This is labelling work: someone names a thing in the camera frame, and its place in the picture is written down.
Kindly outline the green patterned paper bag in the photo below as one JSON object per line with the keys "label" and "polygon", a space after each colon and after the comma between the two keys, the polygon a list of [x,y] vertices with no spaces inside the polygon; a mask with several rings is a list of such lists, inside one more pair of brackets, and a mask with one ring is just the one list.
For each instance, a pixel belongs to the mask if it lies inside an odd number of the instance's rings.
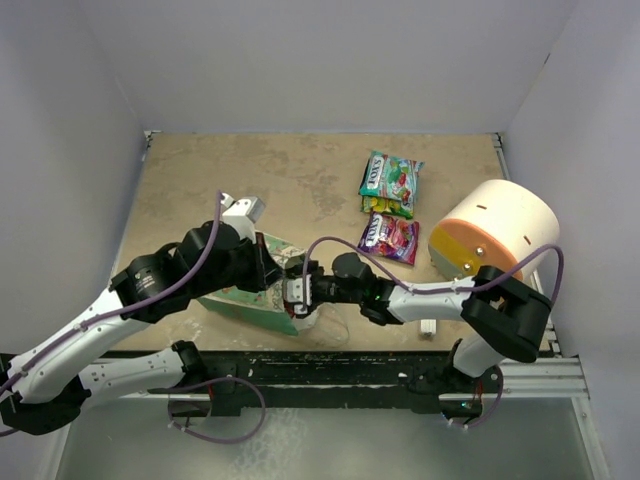
{"label": "green patterned paper bag", "polygon": [[309,335],[321,346],[339,347],[348,342],[346,320],[336,307],[323,305],[304,319],[292,318],[283,303],[282,283],[251,293],[226,288],[198,299],[209,312],[240,320],[255,327],[290,337]]}

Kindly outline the purple Fox's candy bag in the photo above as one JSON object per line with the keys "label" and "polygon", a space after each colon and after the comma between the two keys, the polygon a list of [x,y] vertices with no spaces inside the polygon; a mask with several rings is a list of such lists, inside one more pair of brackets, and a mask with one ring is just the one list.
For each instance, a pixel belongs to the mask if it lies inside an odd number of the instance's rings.
{"label": "purple Fox's candy bag", "polygon": [[360,237],[358,248],[372,255],[413,266],[419,234],[420,224],[417,221],[373,212]]}

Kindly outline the green yellow Fox's candy bag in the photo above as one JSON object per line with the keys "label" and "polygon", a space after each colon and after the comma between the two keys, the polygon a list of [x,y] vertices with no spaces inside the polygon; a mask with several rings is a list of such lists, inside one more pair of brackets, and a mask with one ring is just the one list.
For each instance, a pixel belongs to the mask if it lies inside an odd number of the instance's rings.
{"label": "green yellow Fox's candy bag", "polygon": [[376,196],[363,196],[361,211],[364,213],[399,216],[408,220],[414,218],[414,206],[412,202],[402,202]]}

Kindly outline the teal pink snack packet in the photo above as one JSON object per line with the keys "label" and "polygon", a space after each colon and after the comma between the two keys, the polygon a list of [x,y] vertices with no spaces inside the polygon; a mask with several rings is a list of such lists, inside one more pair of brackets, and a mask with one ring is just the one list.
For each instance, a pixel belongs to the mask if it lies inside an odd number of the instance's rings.
{"label": "teal pink snack packet", "polygon": [[419,172],[424,163],[379,151],[372,151],[367,161],[359,194],[401,202],[413,201],[417,195]]}

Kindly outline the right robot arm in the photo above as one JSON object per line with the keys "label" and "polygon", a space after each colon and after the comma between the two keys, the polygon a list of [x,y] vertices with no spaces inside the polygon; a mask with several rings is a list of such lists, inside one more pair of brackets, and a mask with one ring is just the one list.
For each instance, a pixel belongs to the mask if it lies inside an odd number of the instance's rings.
{"label": "right robot arm", "polygon": [[446,383],[467,391],[486,370],[509,359],[533,363],[552,302],[493,266],[440,283],[402,283],[376,275],[355,253],[341,254],[327,275],[316,261],[294,259],[285,269],[285,308],[305,318],[320,305],[353,304],[370,322],[404,325],[421,320],[463,321],[473,333],[452,350]]}

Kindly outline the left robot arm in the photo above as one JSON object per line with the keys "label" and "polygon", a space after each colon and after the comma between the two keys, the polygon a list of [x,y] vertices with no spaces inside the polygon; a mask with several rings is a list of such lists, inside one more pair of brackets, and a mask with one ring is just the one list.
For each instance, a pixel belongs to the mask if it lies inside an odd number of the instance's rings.
{"label": "left robot arm", "polygon": [[93,406],[139,390],[198,390],[211,373],[191,341],[117,363],[97,360],[196,299],[231,287],[260,293],[282,277],[262,233],[245,235],[218,221],[135,258],[48,340],[20,355],[2,355],[3,435],[48,434]]}

